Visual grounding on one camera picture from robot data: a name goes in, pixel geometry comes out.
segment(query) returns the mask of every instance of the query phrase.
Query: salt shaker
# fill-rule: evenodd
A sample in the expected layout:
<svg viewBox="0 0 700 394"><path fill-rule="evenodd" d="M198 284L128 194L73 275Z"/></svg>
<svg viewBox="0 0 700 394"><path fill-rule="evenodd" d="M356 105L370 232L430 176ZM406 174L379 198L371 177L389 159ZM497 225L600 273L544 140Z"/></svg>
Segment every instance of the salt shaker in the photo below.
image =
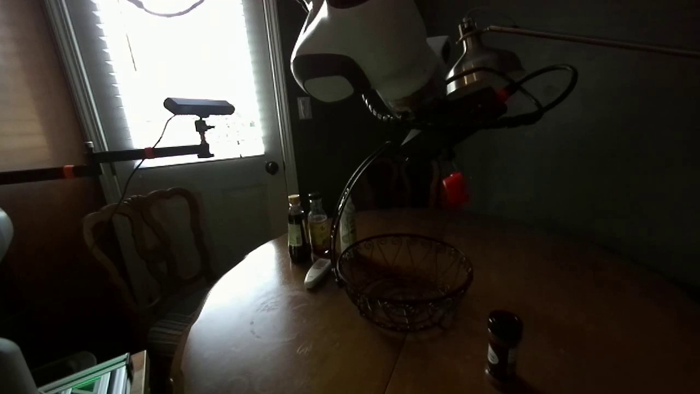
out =
<svg viewBox="0 0 700 394"><path fill-rule="evenodd" d="M523 337L523 320L510 310L491 310L485 327L485 377L495 386L510 386L516 380L516 347Z"/></svg>

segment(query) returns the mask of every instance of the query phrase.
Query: metal wire bowl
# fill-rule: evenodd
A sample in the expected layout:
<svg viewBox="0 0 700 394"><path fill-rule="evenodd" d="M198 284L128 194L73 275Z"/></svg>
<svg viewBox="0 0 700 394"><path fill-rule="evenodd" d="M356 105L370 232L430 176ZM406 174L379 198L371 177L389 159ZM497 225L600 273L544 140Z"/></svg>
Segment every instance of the metal wire bowl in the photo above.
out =
<svg viewBox="0 0 700 394"><path fill-rule="evenodd" d="M389 333L444 331L473 283L458 248L419 235L381 235L350 246L336 278L358 313Z"/></svg>

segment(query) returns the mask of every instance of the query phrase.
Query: wooden table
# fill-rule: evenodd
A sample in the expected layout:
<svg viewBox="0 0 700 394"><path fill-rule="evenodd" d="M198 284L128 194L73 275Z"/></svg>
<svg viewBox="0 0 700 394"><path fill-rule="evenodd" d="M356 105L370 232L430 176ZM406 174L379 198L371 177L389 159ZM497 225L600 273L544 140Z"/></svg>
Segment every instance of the wooden table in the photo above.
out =
<svg viewBox="0 0 700 394"><path fill-rule="evenodd" d="M518 391L700 391L700 307L641 267L484 216L379 216L361 235L433 235L473 260L474 283L448 333L379 333L333 283L303 292L303 271L276 238L210 292L174 386L190 394L495 391L484 377L485 318L510 309L524 322Z"/></svg>

